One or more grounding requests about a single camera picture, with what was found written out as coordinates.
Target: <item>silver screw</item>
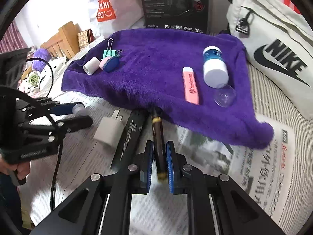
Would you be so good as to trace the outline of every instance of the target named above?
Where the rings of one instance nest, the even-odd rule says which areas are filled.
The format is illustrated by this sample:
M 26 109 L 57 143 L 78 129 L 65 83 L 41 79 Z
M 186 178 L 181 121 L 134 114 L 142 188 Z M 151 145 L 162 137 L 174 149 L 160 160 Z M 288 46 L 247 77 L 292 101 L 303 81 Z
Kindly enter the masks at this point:
M 222 180 L 222 181 L 224 181 L 224 182 L 227 182 L 228 180 L 229 180 L 229 176 L 228 175 L 226 175 L 226 174 L 222 174 L 222 175 L 220 175 L 220 180 Z
M 94 173 L 94 174 L 92 174 L 92 175 L 90 176 L 90 179 L 91 179 L 92 181 L 97 181 L 97 180 L 100 179 L 100 175 L 99 175 L 98 173 Z
M 131 164 L 128 166 L 129 171 L 135 171 L 138 169 L 138 166 L 136 164 Z
M 54 141 L 54 139 L 55 139 L 55 137 L 54 137 L 54 136 L 50 136 L 50 137 L 49 137 L 49 139 L 48 139 L 48 141 L 51 143 L 51 142 L 53 142 L 53 141 Z
M 185 164 L 185 165 L 183 166 L 183 169 L 184 169 L 185 171 L 190 171 L 190 170 L 192 170 L 192 166 L 191 166 L 190 164 Z

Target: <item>white bottle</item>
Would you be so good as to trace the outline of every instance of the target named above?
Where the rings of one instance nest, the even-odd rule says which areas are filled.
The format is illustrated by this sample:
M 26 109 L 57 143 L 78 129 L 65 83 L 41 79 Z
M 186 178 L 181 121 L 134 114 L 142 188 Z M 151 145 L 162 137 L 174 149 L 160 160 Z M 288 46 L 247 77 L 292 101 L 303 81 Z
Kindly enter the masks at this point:
M 204 82 L 213 88 L 218 85 L 227 84 L 229 76 L 226 64 L 222 58 L 222 52 L 215 46 L 206 47 L 203 50 L 204 65 L 203 65 L 203 79 Z

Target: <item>blue eraser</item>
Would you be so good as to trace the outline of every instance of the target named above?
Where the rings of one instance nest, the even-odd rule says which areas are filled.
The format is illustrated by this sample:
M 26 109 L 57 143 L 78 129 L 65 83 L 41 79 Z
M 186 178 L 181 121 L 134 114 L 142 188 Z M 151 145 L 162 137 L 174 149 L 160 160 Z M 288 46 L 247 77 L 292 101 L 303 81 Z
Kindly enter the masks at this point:
M 109 58 L 109 59 L 107 60 L 107 62 L 104 64 L 103 70 L 104 70 L 105 72 L 111 72 L 111 71 L 113 71 L 116 67 L 118 67 L 119 63 L 120 63 L 119 58 L 116 57 L 116 56 L 113 56 L 113 57 Z

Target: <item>person's hand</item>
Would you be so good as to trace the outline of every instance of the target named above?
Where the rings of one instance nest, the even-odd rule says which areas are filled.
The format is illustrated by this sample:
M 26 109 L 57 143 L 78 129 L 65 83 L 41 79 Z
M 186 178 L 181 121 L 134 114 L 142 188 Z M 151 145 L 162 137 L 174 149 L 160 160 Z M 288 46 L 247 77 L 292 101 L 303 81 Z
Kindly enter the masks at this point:
M 24 179 L 30 172 L 30 162 L 18 164 L 18 180 Z
M 24 179 L 30 171 L 30 162 L 20 163 L 20 164 L 8 164 L 0 155 L 0 172 L 8 175 L 7 170 L 17 170 L 18 171 L 18 179 Z

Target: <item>white power adapter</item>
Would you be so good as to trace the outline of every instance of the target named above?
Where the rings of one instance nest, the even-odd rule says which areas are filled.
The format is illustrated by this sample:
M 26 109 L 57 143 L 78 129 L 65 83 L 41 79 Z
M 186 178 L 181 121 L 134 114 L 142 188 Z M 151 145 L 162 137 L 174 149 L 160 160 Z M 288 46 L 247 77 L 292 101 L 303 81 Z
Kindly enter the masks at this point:
M 103 117 L 98 126 L 94 139 L 103 145 L 113 149 L 117 148 L 118 142 L 124 130 L 121 120 L 123 116 L 118 115 L 119 110 L 115 110 L 111 117 Z

